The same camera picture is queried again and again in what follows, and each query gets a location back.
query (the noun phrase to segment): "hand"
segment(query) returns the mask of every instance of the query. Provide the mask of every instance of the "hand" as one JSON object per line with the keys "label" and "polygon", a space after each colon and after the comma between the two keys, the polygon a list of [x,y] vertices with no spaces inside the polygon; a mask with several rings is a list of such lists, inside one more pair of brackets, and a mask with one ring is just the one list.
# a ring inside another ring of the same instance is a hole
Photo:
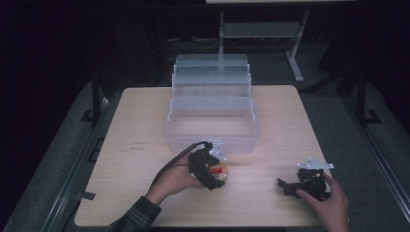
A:
{"label": "hand", "polygon": [[202,184],[194,177],[191,176],[188,170],[188,157],[186,154],[175,165],[166,170],[157,182],[148,190],[145,197],[156,205],[160,205],[162,201],[178,192],[189,187],[201,187]]}
{"label": "hand", "polygon": [[319,216],[319,220],[328,232],[349,231],[348,201],[337,181],[324,174],[331,185],[332,195],[325,201],[318,201],[307,192],[298,189],[296,192],[306,200]]}

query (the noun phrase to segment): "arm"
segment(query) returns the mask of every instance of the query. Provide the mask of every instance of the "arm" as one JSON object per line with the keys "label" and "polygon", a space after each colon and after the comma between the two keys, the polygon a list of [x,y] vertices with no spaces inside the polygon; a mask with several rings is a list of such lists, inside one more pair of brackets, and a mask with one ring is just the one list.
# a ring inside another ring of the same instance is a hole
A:
{"label": "arm", "polygon": [[347,232],[349,231],[348,201],[339,183],[326,174],[324,177],[331,185],[332,196],[329,199],[318,201],[301,189],[296,192],[317,213],[326,231]]}
{"label": "arm", "polygon": [[148,231],[166,197],[189,187],[201,187],[202,184],[188,171],[188,156],[183,156],[175,163],[176,166],[166,170],[145,196],[141,196],[124,216],[109,225],[105,231]]}

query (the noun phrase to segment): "sleeve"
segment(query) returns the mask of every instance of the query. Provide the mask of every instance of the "sleeve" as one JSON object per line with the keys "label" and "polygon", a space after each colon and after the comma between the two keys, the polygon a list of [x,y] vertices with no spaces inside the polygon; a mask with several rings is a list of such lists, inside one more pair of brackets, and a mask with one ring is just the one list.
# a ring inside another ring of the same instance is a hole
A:
{"label": "sleeve", "polygon": [[145,196],[141,196],[121,218],[110,224],[104,231],[148,231],[160,212],[159,206]]}

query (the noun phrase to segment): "wooden table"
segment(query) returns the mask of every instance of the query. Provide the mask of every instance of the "wooden table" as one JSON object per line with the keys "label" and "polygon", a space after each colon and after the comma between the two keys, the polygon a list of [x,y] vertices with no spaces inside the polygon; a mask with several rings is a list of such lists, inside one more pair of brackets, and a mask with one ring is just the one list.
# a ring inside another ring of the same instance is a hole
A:
{"label": "wooden table", "polygon": [[[189,188],[162,202],[154,226],[314,226],[319,221],[303,200],[283,195],[277,178],[297,182],[297,162],[323,160],[298,92],[293,86],[253,86],[260,137],[249,155],[227,156],[222,188]],[[162,126],[171,88],[124,91],[75,223],[107,226],[146,193],[157,172],[176,154]]]}

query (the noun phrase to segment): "stacked plastic bins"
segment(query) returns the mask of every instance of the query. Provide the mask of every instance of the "stacked plastic bins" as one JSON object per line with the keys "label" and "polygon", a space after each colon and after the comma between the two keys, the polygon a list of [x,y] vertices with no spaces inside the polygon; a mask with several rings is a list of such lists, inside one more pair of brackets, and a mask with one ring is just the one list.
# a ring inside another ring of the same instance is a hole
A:
{"label": "stacked plastic bins", "polygon": [[163,126],[171,151],[210,141],[223,155],[251,153],[259,123],[250,81],[245,54],[178,55]]}

